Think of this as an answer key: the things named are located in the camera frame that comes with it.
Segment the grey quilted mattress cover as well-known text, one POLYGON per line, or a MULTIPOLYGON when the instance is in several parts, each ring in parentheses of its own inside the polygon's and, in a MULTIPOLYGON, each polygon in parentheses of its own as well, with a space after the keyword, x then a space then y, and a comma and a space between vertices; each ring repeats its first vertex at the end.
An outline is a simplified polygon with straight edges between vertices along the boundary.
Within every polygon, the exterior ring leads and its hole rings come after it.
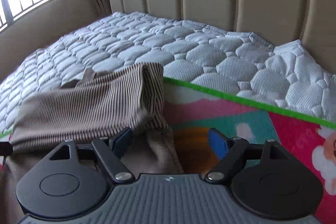
POLYGON ((1 132, 37 92, 80 79, 88 68, 118 71, 147 62, 161 64, 169 79, 335 125, 335 76, 299 40, 274 46, 253 32, 116 12, 34 51, 1 83, 1 132))

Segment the colourful cartoon play mat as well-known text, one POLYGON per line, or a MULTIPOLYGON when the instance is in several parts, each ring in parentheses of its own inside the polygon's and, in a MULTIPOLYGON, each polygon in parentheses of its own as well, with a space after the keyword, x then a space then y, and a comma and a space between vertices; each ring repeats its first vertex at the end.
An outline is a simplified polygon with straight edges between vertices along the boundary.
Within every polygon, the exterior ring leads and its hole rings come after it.
POLYGON ((172 79, 163 91, 182 173, 108 183, 91 142, 67 139, 18 181, 17 223, 335 223, 335 125, 172 79), (231 183, 205 180, 211 128, 249 142, 231 183))

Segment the beige striped garment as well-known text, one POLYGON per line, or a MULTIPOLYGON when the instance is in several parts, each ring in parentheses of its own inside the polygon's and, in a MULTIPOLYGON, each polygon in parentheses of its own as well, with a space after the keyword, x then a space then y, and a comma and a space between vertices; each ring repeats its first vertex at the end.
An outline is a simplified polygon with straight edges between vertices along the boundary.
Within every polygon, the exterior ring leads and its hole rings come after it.
POLYGON ((182 173, 173 132, 163 117, 163 66, 138 63, 116 72, 87 69, 81 80, 25 99, 15 119, 1 170, 1 223, 17 223, 23 212, 15 196, 18 181, 67 139, 89 143, 133 130, 123 158, 134 174, 182 173))

